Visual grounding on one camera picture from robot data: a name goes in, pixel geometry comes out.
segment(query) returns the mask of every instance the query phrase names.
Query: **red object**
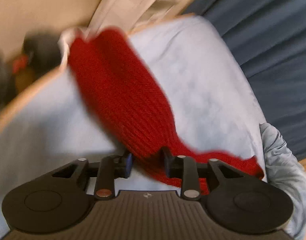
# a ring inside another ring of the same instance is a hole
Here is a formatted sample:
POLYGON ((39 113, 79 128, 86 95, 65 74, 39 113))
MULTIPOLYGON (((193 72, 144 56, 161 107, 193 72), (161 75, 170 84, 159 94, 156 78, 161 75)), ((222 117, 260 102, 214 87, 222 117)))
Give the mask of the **red object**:
POLYGON ((26 54, 22 54, 16 60, 13 61, 12 73, 17 74, 20 70, 25 69, 29 62, 29 57, 26 54))
MULTIPOLYGON (((223 151, 198 153, 183 144, 164 93, 119 30, 106 29, 89 42, 75 39, 69 65, 87 106, 153 178, 181 186, 180 179, 165 175, 157 154, 162 146, 174 156, 191 156, 201 163, 216 158, 263 178, 255 156, 241 160, 223 151)), ((200 182, 202 193, 207 194, 205 179, 200 182)))

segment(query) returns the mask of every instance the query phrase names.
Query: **dark blue fabric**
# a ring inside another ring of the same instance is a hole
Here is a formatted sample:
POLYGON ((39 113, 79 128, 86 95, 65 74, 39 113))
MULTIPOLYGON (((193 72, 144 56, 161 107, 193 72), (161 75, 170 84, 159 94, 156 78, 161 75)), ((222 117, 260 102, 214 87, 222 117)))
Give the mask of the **dark blue fabric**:
POLYGON ((306 0, 195 0, 247 77, 264 115, 306 157, 306 0))

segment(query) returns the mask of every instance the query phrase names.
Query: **ribbed gray panel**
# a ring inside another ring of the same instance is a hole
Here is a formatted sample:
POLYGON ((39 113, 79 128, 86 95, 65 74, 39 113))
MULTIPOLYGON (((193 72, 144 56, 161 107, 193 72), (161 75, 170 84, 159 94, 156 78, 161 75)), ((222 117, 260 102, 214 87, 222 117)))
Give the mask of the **ribbed gray panel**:
POLYGON ((306 0, 195 0, 189 12, 215 26, 267 121, 305 158, 306 0))
POLYGON ((213 222, 198 202, 179 198, 175 191, 121 191, 99 201, 78 225, 49 235, 16 230, 4 240, 290 240, 283 231, 244 236, 213 222))

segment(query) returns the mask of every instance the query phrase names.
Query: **red knitted fabric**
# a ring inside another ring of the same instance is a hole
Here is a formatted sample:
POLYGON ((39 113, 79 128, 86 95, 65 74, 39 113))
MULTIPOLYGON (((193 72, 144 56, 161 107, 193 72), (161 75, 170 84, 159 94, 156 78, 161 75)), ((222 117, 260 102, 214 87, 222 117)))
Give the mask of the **red knitted fabric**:
MULTIPOLYGON (((77 38, 70 48, 69 65, 87 106, 153 178, 181 186, 180 179, 169 179, 164 173, 157 154, 162 146, 175 156, 191 156, 201 163, 216 158, 263 178, 255 156, 241 160, 223 151, 196 153, 181 142, 164 93, 119 30, 106 29, 89 42, 77 38)), ((205 179, 200 182, 202 193, 207 194, 205 179)))

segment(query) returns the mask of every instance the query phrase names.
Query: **metal screw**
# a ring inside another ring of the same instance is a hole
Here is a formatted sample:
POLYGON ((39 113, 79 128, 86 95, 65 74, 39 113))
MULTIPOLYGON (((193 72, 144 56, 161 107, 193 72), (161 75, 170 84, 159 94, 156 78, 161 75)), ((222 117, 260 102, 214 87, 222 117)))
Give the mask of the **metal screw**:
POLYGON ((189 198, 196 198, 200 195, 200 193, 197 190, 194 189, 188 189, 184 191, 184 196, 189 197, 189 198))
POLYGON ((112 195, 112 192, 107 188, 102 188, 96 192, 96 195, 99 197, 109 197, 112 195))

